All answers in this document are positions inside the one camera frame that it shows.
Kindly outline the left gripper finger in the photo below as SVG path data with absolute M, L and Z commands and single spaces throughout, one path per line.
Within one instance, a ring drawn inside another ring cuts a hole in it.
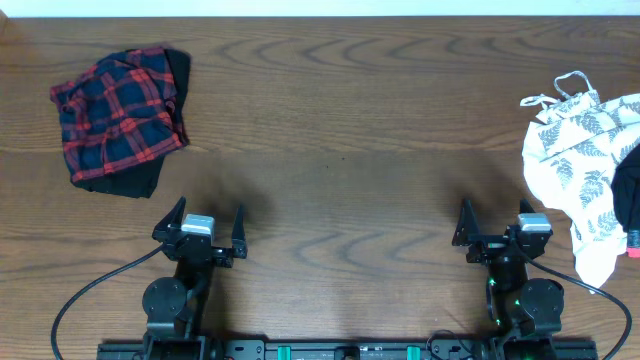
M 245 259 L 248 255 L 246 234 L 244 229 L 244 207 L 239 206 L 233 223 L 231 244 L 234 258 Z
M 168 240 L 181 231 L 186 198 L 182 196 L 174 207 L 156 224 L 152 232 L 154 240 Z

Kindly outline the black leggings with red waistband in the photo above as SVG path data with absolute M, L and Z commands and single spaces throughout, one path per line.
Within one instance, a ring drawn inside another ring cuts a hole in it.
M 626 250 L 639 257 L 639 147 L 636 146 L 616 168 L 611 189 L 617 221 L 627 235 Z

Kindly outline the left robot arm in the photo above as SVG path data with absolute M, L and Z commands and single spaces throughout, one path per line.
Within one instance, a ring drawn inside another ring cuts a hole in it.
M 231 268 L 248 255 L 244 208 L 236 211 L 231 245 L 214 244 L 215 219 L 185 214 L 180 198 L 152 232 L 161 252 L 176 263 L 171 277 L 154 280 L 145 290 L 142 307 L 147 315 L 143 360 L 219 360 L 224 346 L 201 333 L 212 275 L 217 268 Z

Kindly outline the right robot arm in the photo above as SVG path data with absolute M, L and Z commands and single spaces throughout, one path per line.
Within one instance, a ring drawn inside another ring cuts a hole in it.
M 553 335 L 562 328 L 564 289 L 557 281 L 532 278 L 527 266 L 544 254 L 553 234 L 547 216 L 522 200 L 517 221 L 502 234 L 480 230 L 471 201 L 462 201 L 452 244 L 467 249 L 466 261 L 487 268 L 487 311 L 497 325 L 478 359 L 557 359 Z

